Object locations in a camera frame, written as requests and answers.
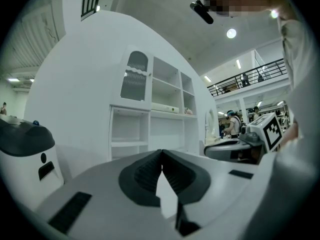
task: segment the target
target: fluorescent light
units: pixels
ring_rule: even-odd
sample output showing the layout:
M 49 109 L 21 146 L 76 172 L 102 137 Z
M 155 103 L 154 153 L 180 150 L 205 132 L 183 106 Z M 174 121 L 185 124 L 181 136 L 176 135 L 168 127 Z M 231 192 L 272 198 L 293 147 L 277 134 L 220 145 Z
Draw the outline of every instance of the fluorescent light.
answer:
M 226 36 L 227 36 L 228 38 L 234 38 L 236 35 L 237 35 L 237 31 L 235 31 L 233 28 L 229 29 L 229 30 L 226 32 Z
M 209 77 L 207 77 L 207 76 L 205 75 L 204 78 L 207 79 L 207 81 L 208 81 L 209 83 L 211 83 L 211 79 L 210 79 Z
M 238 68 L 241 69 L 240 60 L 236 60 L 236 63 L 238 64 Z
M 20 82 L 18 78 L 9 78 L 10 82 Z
M 275 19 L 275 18 L 278 18 L 278 16 L 279 16 L 279 13 L 278 13 L 276 10 L 272 10 L 272 11 L 271 11 L 271 17 L 272 17 L 272 18 Z

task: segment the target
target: black slot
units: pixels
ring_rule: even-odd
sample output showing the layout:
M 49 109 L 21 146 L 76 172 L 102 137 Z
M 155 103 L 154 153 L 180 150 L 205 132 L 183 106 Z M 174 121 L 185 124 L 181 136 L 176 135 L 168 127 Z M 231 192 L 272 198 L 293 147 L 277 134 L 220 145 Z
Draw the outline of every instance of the black slot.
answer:
M 49 225 L 66 234 L 85 208 L 91 194 L 77 192 L 58 213 L 48 222 Z
M 50 161 L 44 166 L 41 166 L 38 170 L 39 180 L 41 181 L 46 177 L 53 169 L 55 168 L 54 164 Z
M 229 174 L 241 177 L 241 178 L 246 178 L 251 180 L 251 178 L 254 176 L 253 173 L 249 173 L 249 172 L 244 172 L 244 171 L 240 171 L 240 170 L 232 170 L 229 172 Z

